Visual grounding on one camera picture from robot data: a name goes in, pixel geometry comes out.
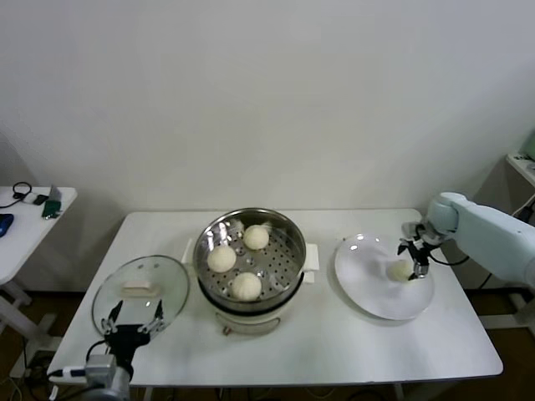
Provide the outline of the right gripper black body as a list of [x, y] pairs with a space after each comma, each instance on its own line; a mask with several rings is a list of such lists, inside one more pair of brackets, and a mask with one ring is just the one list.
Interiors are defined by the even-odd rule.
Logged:
[[419, 266], [429, 266], [431, 252], [437, 248], [423, 241], [420, 237], [412, 237], [408, 240], [408, 250], [414, 263]]

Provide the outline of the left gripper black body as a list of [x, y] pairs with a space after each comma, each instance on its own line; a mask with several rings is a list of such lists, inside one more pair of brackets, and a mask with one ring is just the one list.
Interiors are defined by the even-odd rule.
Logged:
[[140, 324], [125, 324], [107, 330], [104, 339], [118, 365], [130, 368], [136, 350], [150, 342], [150, 334]]

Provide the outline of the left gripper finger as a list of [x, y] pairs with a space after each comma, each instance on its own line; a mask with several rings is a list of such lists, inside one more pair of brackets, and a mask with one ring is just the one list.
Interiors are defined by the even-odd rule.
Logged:
[[156, 306], [153, 319], [150, 322], [144, 324], [140, 328], [140, 332], [146, 333], [146, 334], [152, 334], [154, 332], [160, 331], [161, 327], [164, 325], [163, 317], [164, 317], [164, 313], [163, 313], [162, 300], [159, 300]]
[[103, 334], [110, 334], [112, 332], [117, 332], [116, 321], [120, 315], [120, 310], [123, 306], [123, 301], [120, 300], [110, 311], [108, 317], [101, 319], [101, 328]]

